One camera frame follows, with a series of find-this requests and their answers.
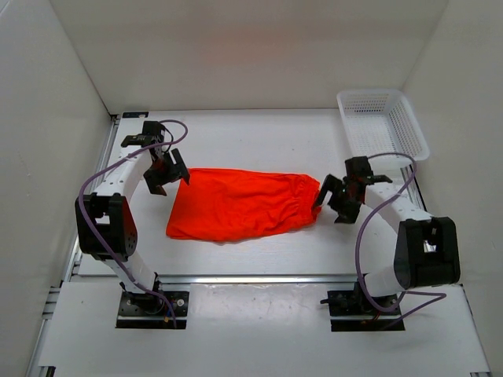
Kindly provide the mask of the orange shorts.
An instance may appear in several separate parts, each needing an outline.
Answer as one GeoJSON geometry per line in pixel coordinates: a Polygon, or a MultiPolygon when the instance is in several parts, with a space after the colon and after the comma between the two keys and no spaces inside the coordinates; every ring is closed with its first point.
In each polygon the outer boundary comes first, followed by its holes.
{"type": "Polygon", "coordinates": [[[174,199],[166,235],[234,243],[312,226],[321,184],[307,174],[192,168],[174,199]]]}

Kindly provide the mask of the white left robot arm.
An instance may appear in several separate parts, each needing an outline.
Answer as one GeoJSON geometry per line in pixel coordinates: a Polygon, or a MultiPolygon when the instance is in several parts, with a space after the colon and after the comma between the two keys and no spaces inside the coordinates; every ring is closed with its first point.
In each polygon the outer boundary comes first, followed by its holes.
{"type": "Polygon", "coordinates": [[[157,274],[137,250],[130,200],[141,183],[150,194],[165,196],[165,185],[189,182],[189,170],[175,147],[189,130],[180,120],[173,123],[182,128],[180,137],[169,131],[168,119],[144,121],[140,133],[125,136],[117,161],[88,178],[75,201],[81,251],[106,264],[124,291],[138,295],[137,303],[147,314],[161,311],[165,296],[157,274]]]}

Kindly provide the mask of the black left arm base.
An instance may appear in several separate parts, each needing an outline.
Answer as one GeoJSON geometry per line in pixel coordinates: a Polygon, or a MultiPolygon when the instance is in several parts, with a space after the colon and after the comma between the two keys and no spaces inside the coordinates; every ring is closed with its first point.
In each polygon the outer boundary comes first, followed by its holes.
{"type": "Polygon", "coordinates": [[[189,311],[188,291],[164,291],[160,282],[154,287],[158,289],[171,304],[170,310],[166,302],[156,296],[143,293],[132,293],[120,283],[122,292],[116,317],[118,329],[156,329],[185,330],[189,311]]]}

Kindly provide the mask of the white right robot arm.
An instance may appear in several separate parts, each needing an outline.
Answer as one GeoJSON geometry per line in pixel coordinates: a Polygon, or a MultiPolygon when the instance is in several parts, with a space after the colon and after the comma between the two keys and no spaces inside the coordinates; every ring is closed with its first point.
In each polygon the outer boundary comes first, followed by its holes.
{"type": "Polygon", "coordinates": [[[397,236],[390,265],[379,272],[358,274],[355,309],[370,314],[380,306],[381,297],[457,283],[461,264],[454,221],[413,204],[404,193],[405,187],[397,188],[390,177],[373,172],[367,156],[348,159],[345,167],[343,178],[325,177],[313,206],[327,203],[340,224],[354,224],[361,207],[367,206],[371,212],[362,224],[368,225],[378,215],[397,236]]]}

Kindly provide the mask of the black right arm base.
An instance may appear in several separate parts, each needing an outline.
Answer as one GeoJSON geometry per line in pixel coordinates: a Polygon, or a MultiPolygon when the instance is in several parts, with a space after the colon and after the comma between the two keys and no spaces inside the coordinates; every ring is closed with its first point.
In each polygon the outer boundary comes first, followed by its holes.
{"type": "Polygon", "coordinates": [[[327,286],[320,305],[329,310],[331,332],[386,332],[404,331],[401,294],[385,295],[373,299],[379,306],[395,308],[386,312],[374,307],[358,282],[335,282],[327,286]]]}

